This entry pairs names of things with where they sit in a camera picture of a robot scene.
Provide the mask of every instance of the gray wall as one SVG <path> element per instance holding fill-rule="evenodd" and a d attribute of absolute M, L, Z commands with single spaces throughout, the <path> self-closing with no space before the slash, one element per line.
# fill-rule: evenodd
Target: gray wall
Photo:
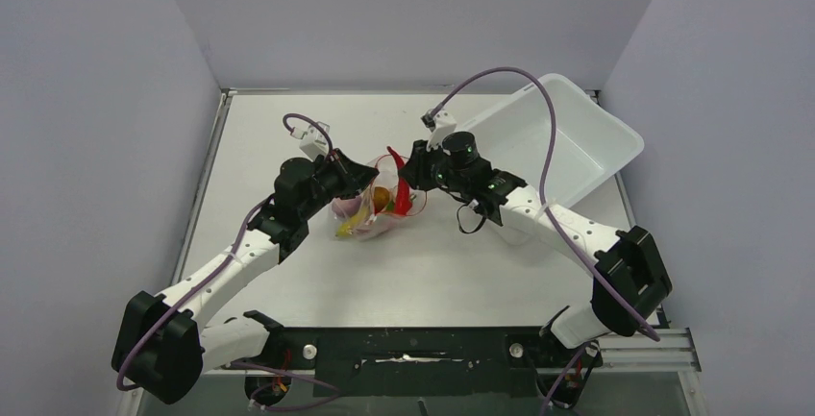
<path fill-rule="evenodd" d="M 599 88 L 650 0 L 176 1 L 222 86 L 416 89 L 502 64 Z"/>
<path fill-rule="evenodd" d="M 602 93 L 714 415 L 812 414 L 815 0 L 654 0 Z"/>
<path fill-rule="evenodd" d="M 217 97 L 173 0 L 0 0 L 0 414 L 113 414 L 121 314 L 169 281 Z"/>

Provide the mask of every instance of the red pepper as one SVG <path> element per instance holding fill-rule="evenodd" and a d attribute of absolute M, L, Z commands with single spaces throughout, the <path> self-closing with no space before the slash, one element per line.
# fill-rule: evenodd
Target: red pepper
<path fill-rule="evenodd" d="M 399 154 L 396 153 L 395 150 L 388 147 L 387 153 L 393 157 L 393 162 L 396 163 L 397 171 L 405 167 L 405 161 Z M 408 185 L 408 181 L 399 178 L 399 185 L 396 187 L 396 200 L 393 202 L 393 213 L 404 216 L 408 214 L 410 207 L 410 186 Z"/>

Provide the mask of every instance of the purple cable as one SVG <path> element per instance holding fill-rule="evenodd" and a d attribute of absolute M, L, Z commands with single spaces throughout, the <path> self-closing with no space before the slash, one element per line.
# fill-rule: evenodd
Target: purple cable
<path fill-rule="evenodd" d="M 321 135 L 323 135 L 323 137 L 326 138 L 326 143 L 329 144 L 329 153 L 333 150 L 333 142 L 331 142 L 331 137 L 329 136 L 329 133 L 326 130 L 324 130 L 323 127 L 320 126 L 319 123 L 312 120 L 311 118 L 308 118 L 305 115 L 301 115 L 300 113 L 287 113 L 287 114 L 283 115 L 283 126 L 290 133 L 294 132 L 294 127 L 288 124 L 288 119 L 289 118 L 297 118 L 298 120 L 303 120 L 306 123 L 309 123 L 311 126 L 314 127 L 315 130 L 317 130 L 318 133 L 320 133 Z"/>
<path fill-rule="evenodd" d="M 312 402 L 310 404 L 301 404 L 301 405 L 296 405 L 296 406 L 284 406 L 284 407 L 280 407 L 280 408 L 276 408 L 274 406 L 268 406 L 268 407 L 265 408 L 266 411 L 279 412 L 279 413 L 290 412 L 290 411 L 304 411 L 306 409 L 311 409 L 311 408 L 314 408 L 316 406 L 320 406 L 320 405 L 323 405 L 323 404 L 327 404 L 329 402 L 333 402 L 334 400 L 338 399 L 339 395 L 340 395 L 340 390 L 336 386 L 333 386 L 333 385 L 331 385 L 331 384 L 329 384 L 327 382 L 323 382 L 322 380 L 309 378 L 308 376 L 297 375 L 297 374 L 290 373 L 290 372 L 285 371 L 285 370 L 278 370 L 278 369 L 275 369 L 275 368 L 269 368 L 269 367 L 266 367 L 266 366 L 256 365 L 254 363 L 244 363 L 244 362 L 240 362 L 240 361 L 233 361 L 231 363 L 231 367 L 232 368 L 242 368 L 242 369 L 245 369 L 245 370 L 246 369 L 248 369 L 248 370 L 261 370 L 261 371 L 265 371 L 267 373 L 274 373 L 276 375 L 286 376 L 286 377 L 289 377 L 289 378 L 292 378 L 292 379 L 297 379 L 297 380 L 301 380 L 303 382 L 309 382 L 309 383 L 314 384 L 314 385 L 319 385 L 319 386 L 325 387 L 327 389 L 330 389 L 330 390 L 333 390 L 334 392 L 336 392 L 336 394 L 331 395 L 330 397 L 326 397 L 323 400 L 319 400 L 317 402 Z M 249 398 L 251 400 L 254 400 L 255 397 L 257 396 L 257 394 L 259 394 L 261 391 L 271 387 L 272 385 L 274 385 L 274 384 L 272 383 L 272 384 L 263 385 L 263 386 L 255 389 L 255 391 L 252 392 L 252 394 L 249 396 Z"/>
<path fill-rule="evenodd" d="M 560 374 L 557 375 L 555 383 L 549 387 L 549 392 L 547 392 L 546 397 L 543 398 L 543 404 L 540 406 L 540 413 L 538 413 L 538 416 L 543 416 L 546 414 L 546 410 L 549 409 L 549 402 L 552 401 L 552 396 L 555 394 L 555 390 L 560 385 L 560 382 L 563 380 L 563 378 L 566 377 L 566 374 L 569 373 L 569 370 L 571 370 L 572 367 L 575 366 L 575 363 L 577 363 L 578 359 L 583 354 L 583 351 L 585 350 L 586 346 L 588 346 L 587 342 L 583 343 L 580 347 L 578 347 L 578 351 L 575 352 L 575 356 L 573 356 L 572 359 L 569 360 L 569 363 L 566 365 L 565 368 L 563 368 L 563 371 L 561 371 Z"/>
<path fill-rule="evenodd" d="M 484 70 L 483 72 L 479 72 L 473 75 L 472 77 L 468 78 L 467 80 L 464 80 L 464 82 L 462 82 L 460 85 L 456 86 L 452 91 L 450 91 L 450 94 L 448 94 L 447 97 L 445 97 L 444 100 L 441 101 L 441 103 L 431 111 L 430 115 L 435 116 L 437 113 L 439 113 L 444 108 L 444 106 L 450 101 L 450 99 L 452 99 L 453 96 L 458 94 L 459 91 L 464 89 L 465 86 L 470 85 L 471 83 L 475 82 L 477 79 L 481 77 L 498 72 L 517 73 L 519 75 L 527 77 L 537 87 L 537 89 L 543 95 L 543 98 L 546 99 L 546 106 L 549 109 L 549 119 L 551 129 L 549 133 L 549 147 L 546 150 L 546 158 L 543 161 L 543 171 L 541 171 L 540 173 L 540 186 L 538 187 L 538 193 L 540 193 L 540 201 L 543 203 L 543 205 L 546 205 L 546 197 L 544 196 L 545 190 L 544 185 L 546 183 L 546 177 L 547 175 L 549 175 L 549 166 L 552 164 L 552 155 L 555 152 L 555 136 L 557 135 L 557 124 L 555 122 L 555 105 L 552 104 L 552 98 L 549 97 L 549 92 L 547 92 L 546 88 L 543 87 L 543 85 L 536 78 L 534 78 L 534 76 L 530 72 L 517 67 L 495 67 Z M 637 312 L 634 309 L 634 307 L 632 307 L 620 295 L 620 293 L 618 293 L 617 290 L 615 290 L 614 287 L 611 286 L 611 284 L 609 284 L 608 281 L 606 281 L 603 278 L 603 276 L 600 275 L 600 272 L 598 272 L 597 269 L 594 268 L 594 264 L 592 263 L 591 259 L 589 259 L 589 257 L 583 252 L 583 250 L 577 244 L 575 244 L 571 238 L 569 238 L 569 236 L 566 234 L 563 228 L 560 227 L 560 224 L 555 219 L 555 216 L 552 214 L 551 211 L 549 211 L 549 208 L 546 207 L 544 210 L 546 212 L 546 215 L 549 217 L 549 220 L 552 221 L 552 225 L 555 227 L 557 233 L 560 235 L 561 238 L 563 238 L 563 241 L 566 242 L 569 248 L 578 257 L 578 259 L 580 259 L 580 262 L 582 262 L 582 264 L 586 267 L 589 273 L 591 273 L 591 275 L 597 281 L 600 282 L 600 285 L 602 285 L 603 288 L 605 288 L 605 290 L 608 291 L 608 294 L 610 294 L 611 297 L 614 298 L 614 301 L 620 304 L 620 306 L 622 306 L 623 309 L 631 317 L 633 317 L 634 320 L 637 321 L 637 323 L 640 324 L 640 327 L 642 327 L 642 329 L 644 330 L 643 334 L 650 337 L 654 341 L 658 342 L 659 335 L 656 334 L 654 328 L 651 325 L 649 325 L 644 318 L 642 318 L 642 315 L 640 315 L 639 312 Z"/>
<path fill-rule="evenodd" d="M 252 209 L 249 210 L 249 213 L 246 214 L 246 217 L 243 218 L 243 224 L 240 225 L 240 231 L 237 233 L 237 236 L 235 237 L 235 242 L 233 242 L 232 244 L 230 253 L 224 258 L 223 262 L 221 262 L 217 267 L 215 267 L 215 270 L 213 270 L 211 274 L 207 275 L 203 280 L 201 280 L 200 283 L 193 286 L 192 289 L 190 289 L 189 292 L 187 292 L 181 299 L 179 299 L 176 304 L 170 307 L 169 310 L 167 310 L 161 316 L 161 318 L 159 318 L 159 321 L 154 323 L 153 326 L 150 327 L 150 329 L 147 330 L 147 332 L 145 332 L 143 336 L 141 336 L 141 339 L 139 339 L 138 342 L 136 342 L 136 345 L 127 354 L 127 356 L 125 357 L 125 361 L 122 362 L 122 366 L 119 368 L 119 374 L 116 377 L 116 388 L 118 388 L 121 391 L 138 389 L 137 384 L 128 385 L 125 384 L 125 373 L 127 372 L 128 368 L 130 368 L 130 365 L 131 363 L 133 363 L 134 358 L 136 358 L 138 353 L 141 352 L 141 349 L 144 348 L 144 344 L 146 344 L 147 341 L 151 337 L 153 337 L 153 334 L 155 334 L 156 331 L 159 330 L 159 328 L 163 327 L 164 324 L 167 323 L 167 320 L 169 320 L 169 318 L 175 312 L 178 311 L 179 307 L 186 304 L 186 302 L 189 301 L 190 298 L 195 296 L 195 293 L 201 291 L 201 289 L 204 286 L 209 284 L 210 281 L 214 280 L 215 277 L 217 277 L 221 272 L 224 271 L 224 269 L 227 268 L 229 263 L 232 262 L 234 258 L 233 255 L 235 254 L 235 251 L 237 251 L 237 247 L 240 245 L 240 241 L 243 239 L 243 235 L 246 233 L 246 226 L 249 224 L 249 221 L 252 220 L 253 217 L 255 217 L 255 214 L 258 212 L 260 207 L 265 205 L 266 200 L 267 199 L 264 198 L 262 202 L 252 207 Z"/>

